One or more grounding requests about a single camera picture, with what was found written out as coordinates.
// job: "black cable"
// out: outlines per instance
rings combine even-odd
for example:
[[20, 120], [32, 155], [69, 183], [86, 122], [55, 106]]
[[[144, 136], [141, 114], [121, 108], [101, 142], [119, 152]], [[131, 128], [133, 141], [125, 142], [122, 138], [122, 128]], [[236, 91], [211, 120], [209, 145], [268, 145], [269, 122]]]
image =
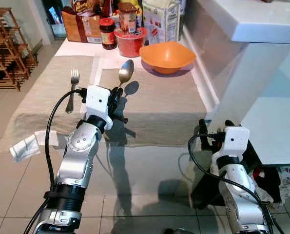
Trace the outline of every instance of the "black cable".
[[[65, 100], [65, 98], [67, 98], [69, 95], [71, 95], [73, 93], [80, 93], [80, 92], [81, 92], [81, 90], [76, 89], [76, 90], [69, 91], [64, 96], [62, 96], [59, 99], [59, 101], [56, 103], [55, 107], [53, 108], [52, 113], [51, 113], [51, 115], [50, 115], [50, 117], [48, 119], [48, 122], [47, 122], [46, 134], [45, 134], [45, 157], [46, 157], [46, 162], [47, 162], [47, 167], [48, 167], [48, 172], [49, 172], [49, 177], [50, 177], [50, 191], [54, 190], [54, 185], [55, 185], [54, 170], [53, 170], [53, 165], [52, 165], [52, 162], [51, 162], [51, 157], [50, 157], [50, 154], [49, 154], [49, 134], [50, 134], [50, 130], [51, 130], [53, 117], [55, 115], [56, 110], [58, 109], [60, 104]], [[26, 229], [24, 230], [23, 234], [28, 234], [29, 233], [29, 231], [31, 230], [31, 227], [33, 226], [33, 224], [36, 221], [37, 217], [44, 210], [44, 208], [47, 205], [48, 201], [49, 201], [49, 198], [46, 198], [44, 200], [42, 205], [38, 208], [38, 210], [35, 212], [35, 214], [31, 218], [31, 220], [28, 223], [28, 225], [27, 225]]]
[[64, 96], [62, 96], [59, 99], [59, 101], [56, 103], [56, 105], [53, 108], [52, 113], [51, 113], [51, 115], [49, 116], [49, 119], [48, 119], [48, 123], [47, 123], [47, 127], [46, 127], [46, 134], [45, 134], [45, 156], [46, 156], [46, 161], [47, 161], [47, 166], [48, 166], [49, 177], [50, 177], [50, 181], [51, 181], [50, 191], [53, 191], [54, 184], [55, 184], [53, 165], [52, 165], [51, 157], [50, 157], [50, 154], [49, 154], [49, 134], [50, 134], [50, 130], [51, 130], [53, 117], [55, 115], [56, 110], [58, 109], [58, 107], [60, 106], [62, 101], [64, 101], [65, 98], [67, 98], [69, 95], [71, 95], [73, 93], [80, 93], [80, 91], [81, 90], [79, 90], [79, 89], [75, 89], [75, 90], [69, 91]]
[[[192, 136], [189, 141], [188, 141], [188, 152], [189, 152], [189, 155], [190, 157], [192, 158], [193, 162], [195, 163], [195, 165], [206, 175], [208, 176], [211, 176], [213, 178], [216, 178], [216, 179], [219, 179], [221, 181], [224, 181], [226, 183], [229, 183], [229, 184], [232, 184], [234, 186], [237, 186], [238, 188], [246, 191], [247, 193], [249, 193], [256, 201], [257, 203], [259, 204], [260, 207], [263, 206], [263, 202], [262, 200], [254, 193], [252, 192], [251, 190], [249, 190], [248, 188], [244, 187], [243, 185], [241, 184], [238, 184], [232, 180], [229, 180], [229, 179], [226, 179], [226, 178], [223, 178], [223, 177], [220, 177], [220, 176], [217, 176], [217, 175], [214, 175], [212, 173], [208, 173], [200, 164], [199, 162], [195, 159], [194, 155], [193, 155], [193, 152], [192, 152], [192, 143], [193, 141], [198, 138], [198, 137], [210, 137], [210, 138], [215, 138], [215, 135], [214, 134], [197, 134], [197, 135], [194, 135]], [[275, 226], [277, 227], [277, 229], [279, 230], [280, 234], [284, 234], [284, 232], [282, 231], [282, 229], [279, 227], [278, 223], [275, 221], [275, 219], [272, 217], [272, 220], [275, 224]]]
[[269, 229], [269, 231], [270, 231], [270, 234], [273, 234], [272, 225], [268, 225], [268, 229]]
[[279, 226], [279, 224], [277, 223], [276, 219], [273, 216], [271, 216], [271, 217], [272, 217], [272, 221], [273, 221], [274, 225], [276, 226], [276, 228], [278, 229], [278, 231], [280, 232], [280, 234], [285, 234], [284, 231]]
[[33, 217], [31, 218], [30, 222], [28, 223], [26, 229], [24, 230], [23, 234], [28, 234], [30, 232], [30, 229], [32, 228], [34, 222], [36, 221], [37, 217], [39, 216], [39, 214], [43, 211], [43, 209], [45, 208], [45, 206], [48, 203], [48, 198], [42, 203], [42, 205], [38, 208], [38, 210], [35, 212], [35, 214], [33, 215]]

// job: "orange bowl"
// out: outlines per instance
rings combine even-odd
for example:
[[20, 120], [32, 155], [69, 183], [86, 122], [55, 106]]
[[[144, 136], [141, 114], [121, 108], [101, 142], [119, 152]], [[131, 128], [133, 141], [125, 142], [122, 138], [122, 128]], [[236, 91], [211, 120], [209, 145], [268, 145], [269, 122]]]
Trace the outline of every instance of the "orange bowl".
[[161, 74], [175, 73], [196, 58], [193, 51], [175, 41], [145, 46], [139, 53], [145, 63]]

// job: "red tub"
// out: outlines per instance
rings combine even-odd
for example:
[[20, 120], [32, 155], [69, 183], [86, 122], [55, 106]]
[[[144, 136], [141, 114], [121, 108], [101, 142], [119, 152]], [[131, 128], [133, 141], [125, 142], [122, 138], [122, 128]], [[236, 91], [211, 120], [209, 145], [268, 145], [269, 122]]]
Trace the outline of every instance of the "red tub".
[[137, 28], [133, 34], [123, 33], [120, 28], [115, 30], [120, 54], [125, 57], [138, 57], [139, 49], [144, 46], [147, 29]]

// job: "wooden rack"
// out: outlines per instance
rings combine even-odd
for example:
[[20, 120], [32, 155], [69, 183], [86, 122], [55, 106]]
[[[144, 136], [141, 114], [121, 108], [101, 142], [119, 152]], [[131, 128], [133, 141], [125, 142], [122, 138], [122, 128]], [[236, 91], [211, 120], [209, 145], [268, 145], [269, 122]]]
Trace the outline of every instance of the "wooden rack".
[[11, 8], [0, 8], [0, 89], [20, 91], [37, 66]]

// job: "fork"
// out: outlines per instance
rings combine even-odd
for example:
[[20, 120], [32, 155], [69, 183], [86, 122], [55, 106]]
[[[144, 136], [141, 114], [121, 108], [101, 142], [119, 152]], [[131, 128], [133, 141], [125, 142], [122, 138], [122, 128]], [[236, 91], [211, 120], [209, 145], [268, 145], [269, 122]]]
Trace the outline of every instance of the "fork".
[[[75, 90], [76, 85], [80, 80], [80, 74], [77, 69], [71, 69], [71, 90]], [[66, 112], [71, 113], [73, 112], [73, 94], [70, 94], [69, 101], [66, 107]]]

